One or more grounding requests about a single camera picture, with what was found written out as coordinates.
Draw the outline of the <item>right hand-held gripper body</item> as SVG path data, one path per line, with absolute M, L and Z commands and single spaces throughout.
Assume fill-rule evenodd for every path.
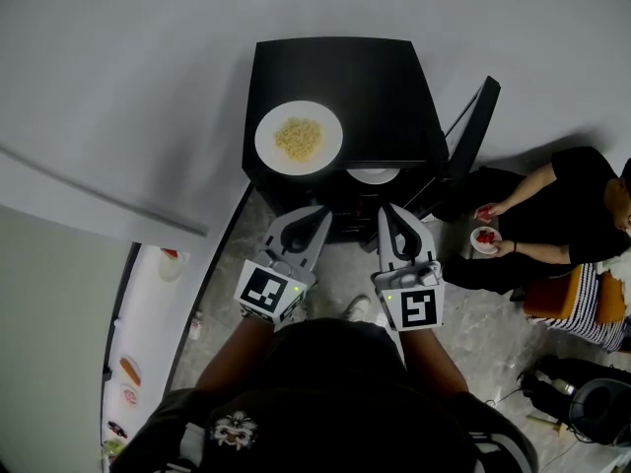
M 438 261 L 376 273 L 372 282 L 392 330 L 404 332 L 443 324 L 445 282 Z

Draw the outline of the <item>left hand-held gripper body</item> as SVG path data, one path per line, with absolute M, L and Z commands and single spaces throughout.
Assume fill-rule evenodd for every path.
M 234 299 L 245 314 L 283 324 L 315 283 L 309 269 L 263 249 L 253 260 L 245 260 Z

